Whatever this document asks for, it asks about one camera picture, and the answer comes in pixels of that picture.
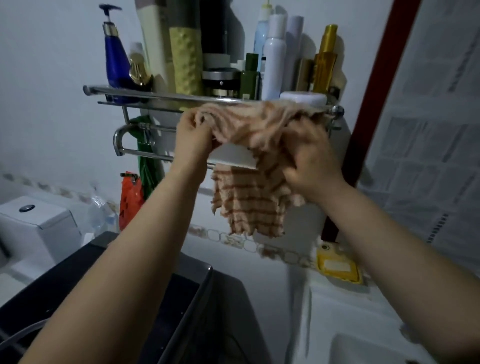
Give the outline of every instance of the green bottle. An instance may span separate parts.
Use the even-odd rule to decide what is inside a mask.
[[[240,98],[244,100],[258,99],[258,81],[260,73],[257,72],[258,54],[247,53],[245,58],[245,70],[240,77]]]

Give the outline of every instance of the sink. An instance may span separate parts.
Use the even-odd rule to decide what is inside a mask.
[[[436,363],[402,335],[402,320],[377,287],[307,280],[294,295],[292,326],[287,364]]]
[[[328,364],[414,364],[418,361],[350,335],[335,335]]]

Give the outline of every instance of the yellow soap dish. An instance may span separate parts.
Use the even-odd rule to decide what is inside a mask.
[[[321,243],[317,248],[317,268],[326,276],[363,284],[358,265],[338,250],[337,243]]]

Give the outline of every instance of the bathroom shelf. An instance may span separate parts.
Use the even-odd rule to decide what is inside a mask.
[[[156,111],[168,111],[182,113],[185,108],[191,108],[205,104],[207,102],[222,104],[222,105],[236,105],[242,103],[252,103],[259,101],[249,101],[241,100],[239,98],[228,98],[228,97],[208,97],[208,96],[192,96],[192,95],[181,95],[181,94],[169,94],[169,93],[155,93],[155,92],[145,92],[145,91],[135,91],[123,88],[113,88],[110,86],[87,86],[83,87],[84,93],[87,96],[95,95],[105,95],[107,101],[98,101],[101,105],[108,106],[120,106],[123,111],[123,117],[125,119],[125,125],[118,128],[113,135],[113,148],[117,156],[123,156],[125,154],[131,154],[134,156],[141,156],[146,158],[155,158],[163,161],[171,162],[173,161],[172,156],[161,155],[155,153],[142,152],[135,149],[126,149],[123,147],[122,138],[123,136],[132,131],[132,130],[143,130],[150,132],[152,130],[164,132],[164,133],[175,133],[176,128],[166,127],[156,124],[146,124],[146,123],[130,123],[130,118],[128,116],[127,108],[134,109],[145,109],[145,110],[156,110]],[[136,102],[136,103],[118,103],[110,101],[113,96],[123,96],[123,97],[138,97],[140,99],[145,99],[147,102]],[[336,119],[339,119],[344,114],[344,109],[340,105],[331,105],[325,107],[325,113],[330,115],[332,122],[327,125],[329,133],[332,130],[339,130],[340,127],[336,126],[333,122]],[[215,163],[207,163],[208,168],[212,169],[215,166]]]

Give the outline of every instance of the towel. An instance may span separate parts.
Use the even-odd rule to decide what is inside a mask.
[[[212,211],[221,209],[231,234],[252,235],[255,230],[268,237],[284,234],[287,208],[301,206],[305,200],[288,186],[278,163],[282,133],[289,122],[301,117],[326,125],[325,110],[288,100],[198,108],[196,125],[206,122],[219,142],[245,146],[256,160],[256,170],[222,164],[214,167]]]

